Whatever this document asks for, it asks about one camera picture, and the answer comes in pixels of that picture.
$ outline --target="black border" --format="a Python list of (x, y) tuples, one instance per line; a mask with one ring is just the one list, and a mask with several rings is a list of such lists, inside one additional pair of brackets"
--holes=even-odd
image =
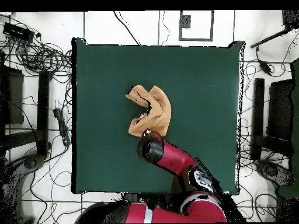
[(71, 176), (71, 192), (74, 194), (79, 194), (76, 192), (77, 185), (77, 38), (72, 38), (72, 55), (71, 55), (71, 66), (72, 66), (72, 120), (75, 123), (72, 126), (72, 176)]
[[(183, 16), (183, 11), (180, 10), (180, 20)], [(182, 38), (182, 23), (179, 21), (179, 41), (213, 41), (213, 31), (214, 31), (214, 11), (211, 10), (211, 29), (210, 38)]]
[[(81, 39), (85, 45), (88, 45), (84, 38), (72, 38), (72, 55), (71, 55), (71, 66), (72, 66), (72, 106), (73, 110), (75, 109), (75, 114), (73, 113), (73, 125), (72, 127), (72, 176), (71, 176), (71, 192), (74, 194), (84, 194), (87, 192), (105, 192), (105, 191), (76, 191), (77, 185), (77, 39)], [(233, 195), (238, 195), (240, 192), (239, 187), (239, 171), (240, 171), (240, 159), (241, 159), (241, 120), (242, 120), (242, 99), (243, 99), (243, 89), (244, 89), (244, 50), (245, 50), (245, 42), (244, 41), (233, 41), (228, 47), (215, 47), (209, 46), (214, 48), (222, 48), (222, 49), (230, 49), (234, 44), (241, 42), (242, 47), (239, 52), (239, 72), (240, 72), (240, 89), (239, 89), (239, 100), (238, 100), (238, 116), (239, 122), (237, 123), (237, 169), (236, 169), (236, 176), (235, 176), (235, 186), (237, 189), (237, 193)], [(89, 46), (119, 46), (115, 44), (104, 45), (104, 44), (91, 44)], [(181, 47), (180, 45), (170, 45), (171, 47)], [(109, 191), (110, 193), (120, 193), (119, 191)]]

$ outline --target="white surface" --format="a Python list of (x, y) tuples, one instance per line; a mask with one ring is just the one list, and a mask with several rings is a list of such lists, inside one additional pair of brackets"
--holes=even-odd
[(189, 29), (182, 29), (182, 38), (210, 39), (211, 10), (184, 10), (183, 15), (190, 15), (192, 21)]

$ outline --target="black cable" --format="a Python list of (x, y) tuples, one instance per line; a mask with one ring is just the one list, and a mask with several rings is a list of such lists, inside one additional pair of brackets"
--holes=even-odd
[(168, 31), (168, 35), (167, 35), (166, 40), (164, 40), (164, 41), (162, 42), (161, 45), (163, 45), (164, 42), (168, 41), (168, 37), (169, 37), (169, 35), (170, 35), (170, 31), (169, 31), (168, 27), (165, 26), (165, 23), (164, 23), (164, 16), (165, 16), (165, 11), (164, 11), (164, 13), (163, 13), (162, 24), (163, 24), (163, 26), (167, 29), (167, 31)]
[(35, 195), (35, 193), (32, 191), (32, 184), (33, 184), (34, 180), (35, 180), (35, 171), (33, 172), (33, 180), (32, 180), (32, 182), (30, 184), (29, 190), (30, 190), (30, 192), (32, 193), (33, 196), (35, 196), (38, 200), (43, 201), (45, 203), (45, 205), (46, 205), (46, 208), (44, 209), (43, 213), (40, 215), (39, 219), (37, 220), (37, 224), (39, 224), (40, 219), (43, 217), (44, 213), (46, 212), (46, 210), (48, 208), (48, 204), (43, 199), (41, 199), (40, 197), (38, 197), (37, 195)]
[(66, 212), (66, 213), (62, 213), (59, 215), (59, 217), (55, 220), (54, 224), (58, 223), (58, 219), (62, 216), (62, 215), (69, 215), (69, 214), (73, 214), (73, 213), (76, 213), (78, 211), (81, 211), (82, 209), (78, 209), (77, 211), (72, 211), (72, 212)]
[(141, 45), (135, 38), (134, 36), (132, 35), (131, 31), (128, 29), (128, 27), (119, 19), (119, 17), (116, 15), (115, 11), (113, 11), (116, 19), (128, 30), (128, 33), (131, 35), (131, 37), (135, 40), (135, 42), (137, 43), (137, 45)]

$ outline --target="cloth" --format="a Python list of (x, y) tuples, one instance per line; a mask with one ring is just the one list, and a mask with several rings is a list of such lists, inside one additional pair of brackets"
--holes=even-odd
[(162, 89), (154, 86), (147, 92), (141, 85), (135, 85), (126, 97), (147, 108), (145, 113), (132, 120), (128, 133), (140, 137), (144, 130), (149, 128), (164, 137), (171, 120), (171, 104)]

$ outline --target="floor tile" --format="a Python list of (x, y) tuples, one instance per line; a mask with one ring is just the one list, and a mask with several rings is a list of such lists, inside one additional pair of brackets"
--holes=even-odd
[[(129, 28), (134, 38), (145, 46), (156, 46), (158, 11), (116, 11), (117, 17)], [(85, 12), (85, 39), (88, 44), (135, 45), (127, 29), (113, 11)]]
[[(184, 15), (191, 16), (192, 29), (192, 12), (183, 11)], [(180, 12), (178, 10), (160, 11), (160, 45), (164, 46), (217, 46), (227, 47), (233, 41), (234, 30), (234, 11), (233, 10), (215, 10), (214, 11), (214, 25), (213, 25), (213, 41), (179, 41), (179, 20)], [(197, 19), (194, 18), (194, 25), (201, 26), (204, 33), (206, 33), (203, 26), (210, 25), (207, 18), (204, 18), (202, 25), (197, 24)]]

